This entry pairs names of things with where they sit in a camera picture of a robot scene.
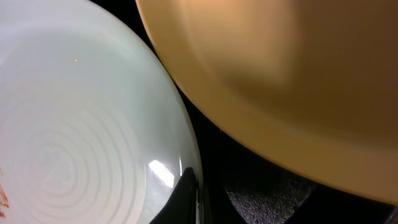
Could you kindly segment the yellow plate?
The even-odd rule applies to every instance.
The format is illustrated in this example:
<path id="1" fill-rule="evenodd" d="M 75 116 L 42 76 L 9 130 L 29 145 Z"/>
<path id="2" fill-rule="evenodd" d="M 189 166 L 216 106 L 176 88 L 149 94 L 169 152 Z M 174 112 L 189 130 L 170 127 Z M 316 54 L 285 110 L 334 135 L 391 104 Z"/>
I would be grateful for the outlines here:
<path id="1" fill-rule="evenodd" d="M 187 98 L 260 156 L 397 203 L 397 2 L 141 0 Z"/>

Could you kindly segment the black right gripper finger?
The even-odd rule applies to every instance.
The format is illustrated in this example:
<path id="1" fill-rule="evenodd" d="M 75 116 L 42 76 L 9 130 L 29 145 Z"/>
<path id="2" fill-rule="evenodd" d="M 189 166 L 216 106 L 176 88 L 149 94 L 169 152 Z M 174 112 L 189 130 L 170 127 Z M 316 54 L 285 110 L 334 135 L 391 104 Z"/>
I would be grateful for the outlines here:
<path id="1" fill-rule="evenodd" d="M 187 167 L 163 209 L 150 224 L 196 224 L 197 183 L 192 167 Z"/>

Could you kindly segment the light green plate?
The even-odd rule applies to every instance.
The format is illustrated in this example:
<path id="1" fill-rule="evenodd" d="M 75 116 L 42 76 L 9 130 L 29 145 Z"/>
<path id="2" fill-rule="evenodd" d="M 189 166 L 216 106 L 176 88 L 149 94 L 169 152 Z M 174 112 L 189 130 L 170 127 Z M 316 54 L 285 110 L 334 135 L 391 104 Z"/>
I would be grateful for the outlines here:
<path id="1" fill-rule="evenodd" d="M 91 1 L 1 2 L 1 222 L 150 223 L 203 172 L 171 77 Z"/>

